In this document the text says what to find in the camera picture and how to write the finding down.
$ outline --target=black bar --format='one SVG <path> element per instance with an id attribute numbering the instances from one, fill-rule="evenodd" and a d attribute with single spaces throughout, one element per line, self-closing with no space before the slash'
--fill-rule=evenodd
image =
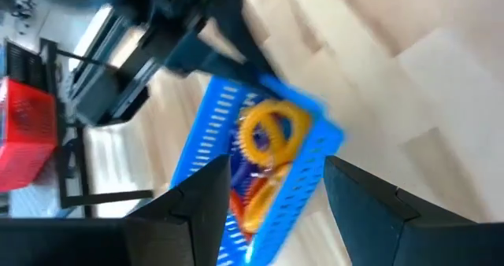
<path id="1" fill-rule="evenodd" d="M 135 190 L 125 192 L 114 192 L 109 194 L 68 196 L 65 200 L 64 208 L 68 208 L 71 206 L 97 205 L 102 203 L 152 198 L 153 196 L 154 193 L 152 192 L 152 190 Z"/>
<path id="2" fill-rule="evenodd" d="M 98 60 L 101 59 L 100 57 L 102 57 L 102 55 L 101 55 L 102 51 L 100 49 L 103 47 L 103 44 L 107 41 L 107 36 L 108 36 L 109 32 L 114 29 L 116 22 L 119 20 L 118 15 L 114 15 L 113 12 L 114 11 L 112 10 L 110 12 L 109 16 L 106 18 L 105 23 L 102 25 L 102 27 L 98 31 L 98 34 L 93 38 L 93 41 L 91 42 L 90 46 L 87 48 L 84 56 L 94 57 L 94 59 L 98 59 Z M 83 74 L 86 67 L 87 66 L 84 63 L 79 63 L 79 65 L 74 69 L 76 81 Z"/>
<path id="3" fill-rule="evenodd" d="M 54 96 L 56 104 L 57 146 L 54 149 L 53 158 L 54 168 L 56 169 L 57 173 L 60 205 L 62 208 L 65 208 L 63 207 L 63 204 L 68 196 L 68 190 L 66 186 L 68 163 L 65 162 L 66 157 L 64 157 L 63 151 L 63 149 L 65 149 L 65 147 L 63 146 L 63 140 L 66 135 L 66 116 L 65 105 L 61 103 L 61 100 L 58 97 L 56 76 L 54 75 L 54 73 L 56 72 L 56 66 L 54 63 L 57 58 L 57 45 L 55 42 L 46 39 L 40 39 L 40 46 L 44 53 L 43 61 L 46 69 L 47 90 Z"/>
<path id="4" fill-rule="evenodd" d="M 76 127 L 76 138 L 74 142 L 74 156 L 76 165 L 79 167 L 80 189 L 83 196 L 90 194 L 89 178 L 87 174 L 86 150 L 84 148 L 84 130 L 82 127 Z M 84 216 L 86 218 L 93 217 L 93 209 L 89 205 L 84 206 Z"/>
<path id="5" fill-rule="evenodd" d="M 111 68 L 111 69 L 117 70 L 117 68 L 115 66 L 109 65 L 105 62 L 97 61 L 97 60 L 90 58 L 90 57 L 81 57 L 80 55 L 69 53 L 68 51 L 65 51 L 65 50 L 57 50 L 57 54 L 60 54 L 65 57 L 75 58 L 76 60 L 83 61 L 84 63 L 87 63 L 87 64 L 100 65 L 100 66 L 103 66 L 106 68 Z"/>

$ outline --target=wooden floor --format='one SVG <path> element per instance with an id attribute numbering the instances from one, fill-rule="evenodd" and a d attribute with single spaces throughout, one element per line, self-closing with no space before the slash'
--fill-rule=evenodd
<path id="1" fill-rule="evenodd" d="M 328 104 L 346 132 L 343 159 L 487 222 L 504 220 L 500 9 L 504 0 L 248 0 L 246 14 L 279 75 Z M 96 190 L 165 189 L 208 82 L 169 75 L 152 80 L 130 124 L 89 131 Z M 276 264 L 349 263 L 321 184 Z"/>

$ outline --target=floor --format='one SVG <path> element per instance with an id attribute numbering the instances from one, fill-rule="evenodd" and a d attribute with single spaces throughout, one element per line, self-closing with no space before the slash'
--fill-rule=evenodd
<path id="1" fill-rule="evenodd" d="M 73 51 L 95 15 L 90 11 L 72 11 L 55 7 L 44 0 L 33 0 L 35 9 L 26 21 L 5 15 L 0 35 L 30 50 L 39 49 L 39 38 L 59 43 L 63 50 Z"/>
<path id="2" fill-rule="evenodd" d="M 504 220 L 504 16 L 496 10 L 503 6 L 504 0 L 248 0 L 246 15 L 279 75 L 327 103 L 346 132 L 343 159 L 488 222 Z M 214 29 L 206 34 L 215 36 Z M 139 35 L 132 31 L 115 62 Z M 153 97 L 130 124 L 89 131 L 96 190 L 166 188 L 208 82 L 169 75 L 152 80 Z M 98 212 L 120 216 L 131 204 Z M 276 265 L 349 263 L 321 184 Z"/>

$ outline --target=red basket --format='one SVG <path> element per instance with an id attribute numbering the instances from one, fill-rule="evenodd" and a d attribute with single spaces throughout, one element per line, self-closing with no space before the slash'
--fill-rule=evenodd
<path id="1" fill-rule="evenodd" d="M 4 78 L 0 86 L 0 191 L 26 187 L 57 145 L 54 97 Z"/>

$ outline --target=black metal stand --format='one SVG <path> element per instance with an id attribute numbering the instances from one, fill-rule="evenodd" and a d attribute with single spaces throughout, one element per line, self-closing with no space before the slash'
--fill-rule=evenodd
<path id="1" fill-rule="evenodd" d="M 90 58 L 90 57 L 81 57 L 80 55 L 69 53 L 66 50 L 57 50 L 56 54 L 64 56 L 64 57 L 75 58 L 76 60 L 82 61 L 85 64 L 99 65 L 99 66 L 103 66 L 104 68 L 109 68 L 111 70 L 117 70 L 117 68 L 115 66 L 109 65 L 109 64 L 101 62 L 101 61 L 97 61 L 97 60 Z"/>
<path id="2" fill-rule="evenodd" d="M 7 41 L 7 74 L 10 78 L 46 91 L 55 98 L 58 146 L 54 151 L 54 161 L 58 178 L 59 202 L 61 208 L 72 209 L 76 206 L 83 206 L 85 216 L 92 217 L 92 205 L 152 198 L 154 196 L 152 190 L 91 194 L 87 174 L 86 153 L 83 143 L 83 126 L 75 121 L 71 124 L 68 123 L 67 104 L 62 102 L 59 97 L 59 86 L 56 77 L 56 60 L 58 54 L 64 54 L 65 56 L 74 58 L 80 57 L 59 50 L 55 42 L 46 39 L 41 39 L 40 48 L 40 53 L 35 54 Z M 81 59 L 85 62 L 103 65 L 101 62 L 89 58 Z M 74 130 L 76 137 L 67 140 L 65 137 L 69 130 Z M 75 167 L 70 165 L 72 155 L 75 158 Z M 79 176 L 81 195 L 69 195 L 67 178 L 75 175 Z"/>

